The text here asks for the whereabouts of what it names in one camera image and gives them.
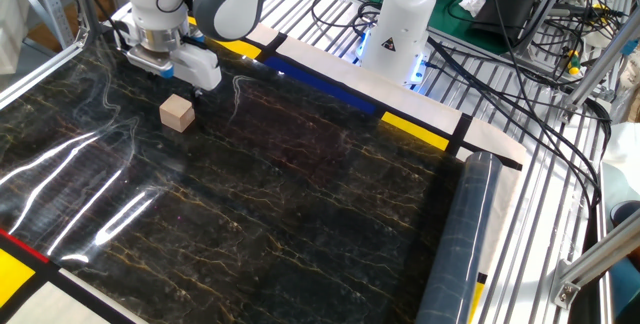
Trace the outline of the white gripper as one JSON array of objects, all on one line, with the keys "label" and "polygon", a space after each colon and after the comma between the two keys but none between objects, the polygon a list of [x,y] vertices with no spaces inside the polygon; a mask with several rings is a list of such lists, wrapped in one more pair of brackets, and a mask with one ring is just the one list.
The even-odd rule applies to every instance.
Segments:
[{"label": "white gripper", "polygon": [[115,35],[117,47],[128,61],[160,77],[193,85],[194,104],[201,102],[203,91],[211,91],[220,83],[218,57],[187,20],[167,30],[143,29],[135,23],[132,11],[117,11],[113,21],[124,39]]}]

